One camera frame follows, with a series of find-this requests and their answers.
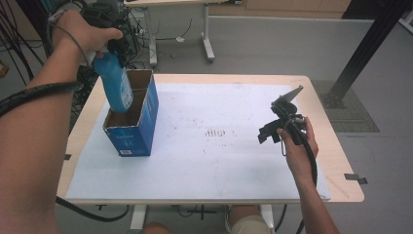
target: background table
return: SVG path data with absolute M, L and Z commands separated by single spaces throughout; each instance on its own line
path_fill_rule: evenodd
M 272 76 L 272 75 L 191 75 L 191 74 L 155 74 L 156 83 L 211 83 L 211 84 L 273 84 L 290 85 L 291 89 L 303 85 L 305 89 L 297 97 L 301 112 L 312 120 L 319 144 L 318 162 L 321 165 L 331 194 L 329 202 L 361 202 L 363 193 L 356 181 L 346 180 L 344 174 L 351 174 L 352 168 L 343 149 L 333 132 L 325 112 L 319 103 L 316 92 L 307 77 L 304 76 Z M 89 138 L 95 119 L 105 103 L 105 95 L 98 81 L 86 103 L 81 116 L 74 127 L 67 146 L 67 153 L 72 154 L 63 165 L 58 188 L 58 195 L 65 197 L 79 155 Z M 81 204 L 143 204 L 134 200 L 85 200 L 76 201 Z M 245 203 L 268 203 L 268 201 L 247 200 Z
M 143 11 L 146 22 L 146 30 L 149 36 L 149 61 L 154 67 L 158 63 L 157 51 L 156 51 L 156 40 L 152 33 L 151 28 L 151 16 L 149 7 L 153 6 L 170 6 L 170 5 L 188 5 L 188 4 L 204 4 L 204 32 L 202 33 L 204 47 L 206 48 L 206 56 L 210 61 L 215 59 L 212 47 L 209 42 L 208 37 L 208 16 L 209 16 L 209 3 L 221 3 L 227 0 L 138 0 L 138 1 L 125 1 L 125 6 L 129 8 L 140 8 Z

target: open cardboard box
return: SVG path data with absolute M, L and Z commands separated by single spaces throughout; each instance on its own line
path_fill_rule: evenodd
M 133 102 L 126 113 L 109 109 L 103 130 L 122 157 L 150 156 L 158 114 L 152 70 L 129 70 Z

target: bottle label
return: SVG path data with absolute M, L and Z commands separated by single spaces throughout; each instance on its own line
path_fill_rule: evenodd
M 125 68 L 124 73 L 122 74 L 121 92 L 122 104 L 126 109 L 128 109 L 131 106 L 131 102 L 133 101 L 133 92 L 131 90 L 131 83 L 128 79 L 128 73 Z

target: blue bottle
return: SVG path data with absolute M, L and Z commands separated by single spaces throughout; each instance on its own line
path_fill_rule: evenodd
M 127 112 L 133 101 L 133 92 L 127 70 L 121 67 L 117 55 L 106 52 L 103 58 L 94 58 L 94 70 L 102 78 L 110 109 L 118 113 Z

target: hand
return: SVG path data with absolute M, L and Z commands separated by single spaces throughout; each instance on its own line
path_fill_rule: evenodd
M 304 119 L 306 123 L 306 137 L 310 144 L 311 149 L 315 157 L 319 153 L 319 147 L 316 143 L 313 126 L 311 125 L 310 119 Z M 294 178 L 297 182 L 309 179 L 312 182 L 312 169 L 310 165 L 310 160 L 307 156 L 307 151 L 303 145 L 295 145 L 292 141 L 291 135 L 287 131 L 282 129 L 277 129 L 277 133 L 282 137 L 285 143 L 286 149 L 286 162 L 291 170 Z
M 59 46 L 75 45 L 73 39 L 63 30 L 69 32 L 87 54 L 99 51 L 111 39 L 121 39 L 122 31 L 116 28 L 97 28 L 90 26 L 82 16 L 75 11 L 66 11 L 57 21 L 53 31 L 53 44 Z

